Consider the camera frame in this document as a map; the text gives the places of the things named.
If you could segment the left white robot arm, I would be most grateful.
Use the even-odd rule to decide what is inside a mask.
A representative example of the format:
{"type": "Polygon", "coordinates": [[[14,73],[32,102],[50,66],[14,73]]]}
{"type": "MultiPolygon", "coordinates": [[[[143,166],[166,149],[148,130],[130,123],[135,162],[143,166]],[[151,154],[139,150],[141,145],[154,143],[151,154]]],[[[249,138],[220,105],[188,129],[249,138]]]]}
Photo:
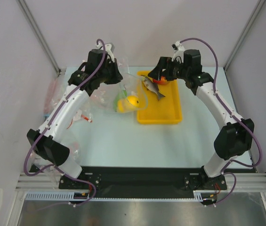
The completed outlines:
{"type": "Polygon", "coordinates": [[[50,116],[37,130],[30,129],[27,133],[31,144],[29,152],[36,153],[70,176],[69,183],[75,188],[82,188],[86,177],[70,155],[70,149],[61,144],[64,133],[79,108],[100,84],[117,84],[122,79],[113,51],[107,46],[92,49],[87,61],[70,76],[65,93],[50,116]]]}

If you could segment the clear blue-zipper bag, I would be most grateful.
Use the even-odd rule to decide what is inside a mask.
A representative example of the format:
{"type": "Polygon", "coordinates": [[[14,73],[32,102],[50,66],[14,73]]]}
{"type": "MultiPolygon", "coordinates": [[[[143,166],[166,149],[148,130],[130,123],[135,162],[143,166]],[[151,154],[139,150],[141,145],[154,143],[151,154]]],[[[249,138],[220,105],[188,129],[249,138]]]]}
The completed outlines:
{"type": "Polygon", "coordinates": [[[123,73],[123,79],[117,84],[100,84],[91,100],[109,113],[130,113],[148,107],[148,98],[142,88],[141,76],[123,73]]]}

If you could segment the yellow toy pear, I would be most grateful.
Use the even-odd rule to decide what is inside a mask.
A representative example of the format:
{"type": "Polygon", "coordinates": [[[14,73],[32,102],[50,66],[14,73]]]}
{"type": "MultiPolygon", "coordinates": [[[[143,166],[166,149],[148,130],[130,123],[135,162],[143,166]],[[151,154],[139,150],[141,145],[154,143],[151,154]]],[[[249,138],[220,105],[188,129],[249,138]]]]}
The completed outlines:
{"type": "Polygon", "coordinates": [[[118,113],[128,113],[137,110],[137,108],[129,107],[127,99],[120,99],[117,103],[118,113]]]}

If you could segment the yellow toy lemon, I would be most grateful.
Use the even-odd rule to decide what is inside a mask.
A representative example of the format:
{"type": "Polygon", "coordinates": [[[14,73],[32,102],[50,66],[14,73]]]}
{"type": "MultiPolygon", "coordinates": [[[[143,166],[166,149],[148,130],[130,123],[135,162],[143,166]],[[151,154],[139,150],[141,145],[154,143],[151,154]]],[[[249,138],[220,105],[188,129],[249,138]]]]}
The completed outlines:
{"type": "Polygon", "coordinates": [[[140,102],[137,96],[135,95],[127,96],[127,102],[129,107],[139,108],[140,102]]]}

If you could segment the green toy cucumber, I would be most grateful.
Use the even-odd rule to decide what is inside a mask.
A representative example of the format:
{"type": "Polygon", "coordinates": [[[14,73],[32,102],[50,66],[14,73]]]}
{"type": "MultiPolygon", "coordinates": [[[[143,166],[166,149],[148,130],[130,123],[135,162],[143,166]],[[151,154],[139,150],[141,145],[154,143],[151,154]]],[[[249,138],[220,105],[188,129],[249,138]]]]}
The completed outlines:
{"type": "Polygon", "coordinates": [[[116,95],[114,101],[113,101],[113,109],[116,112],[117,111],[117,103],[120,99],[126,98],[127,97],[127,91],[124,89],[121,89],[118,94],[116,95]]]}

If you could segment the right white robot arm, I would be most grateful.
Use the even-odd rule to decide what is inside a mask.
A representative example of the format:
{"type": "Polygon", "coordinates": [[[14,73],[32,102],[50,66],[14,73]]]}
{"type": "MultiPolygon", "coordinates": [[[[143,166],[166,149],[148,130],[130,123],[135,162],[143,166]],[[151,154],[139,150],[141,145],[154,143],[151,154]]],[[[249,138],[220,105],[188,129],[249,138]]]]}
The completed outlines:
{"type": "Polygon", "coordinates": [[[167,81],[182,79],[185,85],[208,108],[219,126],[213,145],[214,154],[203,166],[204,174],[200,175],[199,183],[205,189],[216,184],[216,177],[220,176],[236,157],[243,155],[252,146],[254,122],[244,119],[230,109],[214,86],[214,79],[202,70],[201,54],[199,50],[188,49],[183,52],[182,61],[162,56],[157,65],[149,72],[149,77],[167,81]]]}

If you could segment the grey toy fish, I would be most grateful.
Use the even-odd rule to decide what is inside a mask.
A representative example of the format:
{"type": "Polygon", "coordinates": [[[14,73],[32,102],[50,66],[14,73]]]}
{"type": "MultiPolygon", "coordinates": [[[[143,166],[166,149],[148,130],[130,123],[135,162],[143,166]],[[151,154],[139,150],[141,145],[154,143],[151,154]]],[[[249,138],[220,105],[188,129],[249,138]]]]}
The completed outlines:
{"type": "Polygon", "coordinates": [[[142,87],[150,92],[154,93],[157,96],[158,101],[160,101],[165,96],[160,92],[159,87],[147,76],[141,75],[142,87]]]}

